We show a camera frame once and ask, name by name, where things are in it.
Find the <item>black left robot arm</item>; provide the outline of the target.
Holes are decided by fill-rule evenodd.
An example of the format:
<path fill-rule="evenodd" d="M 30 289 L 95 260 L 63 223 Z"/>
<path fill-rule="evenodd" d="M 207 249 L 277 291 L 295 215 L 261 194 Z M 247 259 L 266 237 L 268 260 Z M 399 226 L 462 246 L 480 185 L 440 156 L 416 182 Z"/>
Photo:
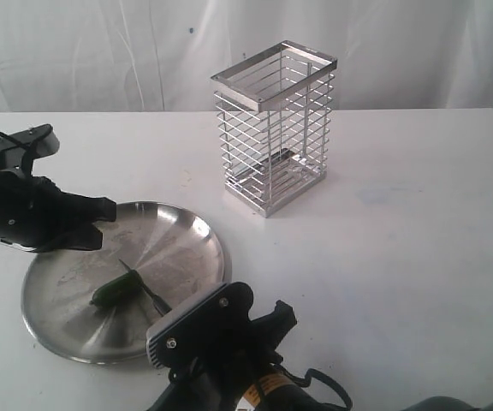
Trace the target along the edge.
<path fill-rule="evenodd" d="M 62 191 L 44 176 L 0 170 L 0 240 L 34 253 L 99 250 L 98 221 L 114 222 L 117 204 L 106 197 Z"/>

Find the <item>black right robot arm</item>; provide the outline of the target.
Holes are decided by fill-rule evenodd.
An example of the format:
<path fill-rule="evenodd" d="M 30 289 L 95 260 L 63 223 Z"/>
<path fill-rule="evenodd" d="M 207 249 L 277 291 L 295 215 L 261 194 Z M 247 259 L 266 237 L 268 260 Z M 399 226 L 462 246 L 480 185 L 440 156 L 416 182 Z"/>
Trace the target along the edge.
<path fill-rule="evenodd" d="M 169 387 L 154 410 L 234 410 L 246 400 L 255 410 L 350 410 L 353 400 L 327 374 L 297 377 L 276 348 L 295 326 L 293 308 L 250 319 L 252 293 L 244 284 L 183 303 L 147 332 L 154 366 L 169 369 Z"/>

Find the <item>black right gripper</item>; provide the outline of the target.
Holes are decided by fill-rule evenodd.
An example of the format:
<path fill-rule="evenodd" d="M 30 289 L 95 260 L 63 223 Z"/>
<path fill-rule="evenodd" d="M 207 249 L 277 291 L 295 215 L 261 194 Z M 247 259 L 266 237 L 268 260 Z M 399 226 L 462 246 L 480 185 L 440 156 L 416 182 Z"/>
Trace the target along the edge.
<path fill-rule="evenodd" d="M 199 390 L 201 395 L 230 398 L 270 372 L 282 360 L 276 348 L 297 324 L 294 310 L 278 301 L 271 313 L 250 320 L 246 334 L 218 342 L 185 366 L 169 368 L 169 381 L 192 388 L 205 376 L 208 386 Z"/>

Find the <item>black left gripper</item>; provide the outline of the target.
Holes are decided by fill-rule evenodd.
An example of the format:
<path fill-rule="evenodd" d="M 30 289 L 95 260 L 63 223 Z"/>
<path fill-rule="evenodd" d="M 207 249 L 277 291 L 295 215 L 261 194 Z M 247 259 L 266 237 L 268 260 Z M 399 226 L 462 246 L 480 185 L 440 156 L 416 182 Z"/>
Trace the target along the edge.
<path fill-rule="evenodd" d="M 45 177 L 21 179 L 0 170 L 0 240 L 35 252 L 96 251 L 103 233 L 91 223 L 115 220 L 116 202 L 109 198 L 66 193 Z"/>

